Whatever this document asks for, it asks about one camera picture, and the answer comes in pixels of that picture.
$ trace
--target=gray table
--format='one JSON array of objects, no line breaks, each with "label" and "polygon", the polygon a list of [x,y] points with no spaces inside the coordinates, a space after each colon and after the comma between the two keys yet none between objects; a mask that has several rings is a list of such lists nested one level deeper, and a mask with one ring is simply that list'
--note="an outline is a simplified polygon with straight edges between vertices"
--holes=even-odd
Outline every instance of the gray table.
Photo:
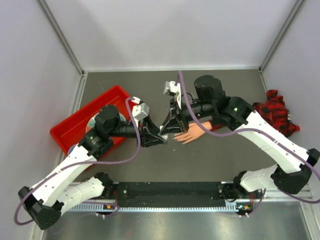
[{"label": "gray table", "polygon": [[[196,78],[211,74],[219,78],[228,96],[239,96],[249,103],[265,102],[266,93],[258,70],[184,71],[187,90],[196,94]],[[169,96],[163,95],[165,81],[175,80],[176,71],[97,72],[89,73],[81,106],[114,85],[122,86],[131,96],[143,99],[158,126],[169,109]],[[138,157],[122,165],[96,165],[82,173],[78,181],[105,172],[115,182],[202,182],[231,181],[243,170],[258,170],[274,164],[272,159],[242,136],[211,137],[208,134],[182,145],[169,136],[168,145],[141,149]],[[127,139],[103,161],[129,158],[136,140]]]}]

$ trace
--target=purple cable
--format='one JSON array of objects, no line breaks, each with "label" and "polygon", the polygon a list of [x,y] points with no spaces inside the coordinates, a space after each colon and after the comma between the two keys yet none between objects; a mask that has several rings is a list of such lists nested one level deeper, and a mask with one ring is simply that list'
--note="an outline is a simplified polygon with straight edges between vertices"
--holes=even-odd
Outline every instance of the purple cable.
[{"label": "purple cable", "polygon": [[[120,209],[120,207],[119,207],[117,204],[115,204],[115,203],[91,202],[91,201],[84,201],[84,202],[82,202],[82,203],[83,203],[83,204],[95,204],[95,205],[110,205],[110,206],[115,207],[115,208],[116,208],[116,210],[115,210],[115,211],[113,211],[111,214],[106,215],[106,216],[105,216],[106,218],[110,218],[110,217],[114,216],[114,215],[119,211],[119,209]],[[53,235],[58,235],[58,234],[62,233],[64,230],[66,230],[67,228],[69,228],[69,227],[70,227],[70,225],[72,225],[72,224],[74,224],[74,223],[78,222],[78,221],[79,221],[80,219],[82,219],[83,217],[86,217],[86,216],[93,216],[93,215],[94,215],[94,216],[96,216],[96,215],[97,215],[97,213],[93,213],[93,212],[85,213],[85,214],[83,214],[83,215],[81,215],[81,216],[77,217],[75,220],[70,221],[68,224],[66,224],[66,226],[65,226],[65,227],[63,227],[63,228],[62,228],[62,229],[60,229],[59,231],[56,231],[56,232],[51,231],[51,232],[52,232],[52,234],[53,234]]]},{"label": "purple cable", "polygon": [[[193,110],[192,110],[192,107],[188,101],[188,98],[187,98],[187,89],[186,89],[186,84],[185,84],[185,80],[184,80],[184,76],[182,74],[181,71],[178,72],[178,80],[177,81],[180,81],[180,84],[181,84],[181,88],[182,88],[182,92],[183,92],[183,97],[184,97],[184,100],[185,100],[185,104],[186,104],[186,107],[188,108],[188,111],[192,117],[192,119],[194,120],[194,122],[207,134],[209,135],[212,135],[212,136],[215,136],[215,137],[230,137],[232,135],[235,135],[235,134],[238,134],[238,133],[242,133],[242,132],[248,132],[248,131],[253,131],[253,132],[257,132],[259,134],[262,134],[264,136],[266,136],[267,138],[269,138],[270,140],[272,140],[273,142],[275,141],[275,139],[270,136],[269,134],[267,134],[266,132],[264,131],[261,131],[259,129],[256,129],[256,128],[246,128],[246,129],[239,129],[239,130],[235,130],[235,131],[232,131],[232,132],[227,132],[227,133],[216,133],[216,132],[213,132],[213,131],[209,131],[207,130],[201,123],[200,121],[197,119],[196,115],[194,114]],[[285,151],[287,151],[289,154],[295,156],[300,162],[302,162],[303,164],[305,164],[315,175],[316,177],[319,179],[320,181],[320,173],[312,166],[310,165],[307,161],[305,161],[302,157],[300,157],[299,155],[297,155],[295,152],[291,151],[290,149],[288,149],[287,147],[283,146],[281,143],[277,143],[277,145],[279,147],[281,147],[282,149],[284,149]],[[296,199],[298,201],[301,201],[303,203],[307,203],[307,204],[318,204],[320,203],[320,198],[316,201],[309,201],[309,200],[305,200],[305,199],[302,199],[300,197],[296,197],[292,194],[289,194],[289,193],[286,193],[284,191],[282,191],[281,189],[279,189],[281,192],[283,192],[284,194],[288,195],[289,197],[293,198],[293,199]]]},{"label": "purple cable", "polygon": [[[65,166],[63,168],[61,168],[61,171],[64,171],[68,168],[71,168],[71,167],[74,167],[74,166],[77,166],[77,165],[83,165],[83,164],[87,164],[87,165],[114,165],[114,164],[125,164],[125,163],[128,163],[130,161],[132,161],[139,153],[140,149],[141,149],[141,139],[140,139],[140,133],[139,133],[139,129],[138,129],[138,126],[136,125],[135,121],[134,121],[134,116],[132,115],[132,112],[131,112],[131,109],[130,109],[130,106],[129,106],[129,101],[133,101],[135,100],[133,97],[128,97],[126,100],[125,100],[125,106],[126,106],[126,109],[130,115],[130,118],[131,118],[131,121],[133,123],[133,127],[134,127],[134,130],[135,130],[135,133],[136,133],[136,139],[137,139],[137,149],[135,151],[135,153],[133,154],[132,157],[128,158],[128,159],[125,159],[125,160],[121,160],[121,161],[96,161],[96,162],[87,162],[87,161],[81,161],[81,162],[77,162],[77,163],[73,163],[73,164],[70,164],[68,166]],[[45,184],[47,181],[49,181],[50,179],[52,179],[53,177],[55,177],[58,173],[53,173],[51,174],[50,176],[48,176],[47,178],[45,178],[43,181],[41,181],[37,186],[35,186],[33,189],[31,189],[23,198],[22,200],[20,201],[20,203],[18,204],[15,212],[14,212],[14,223],[17,224],[18,226],[23,226],[23,225],[26,225],[26,224],[29,224],[29,223],[32,223],[33,220],[29,220],[29,221],[25,221],[25,222],[19,222],[18,220],[18,214],[19,214],[19,211],[21,209],[21,207],[23,206],[23,204],[25,203],[25,201],[27,200],[27,198],[32,195],[38,188],[40,188],[43,184]]]}]

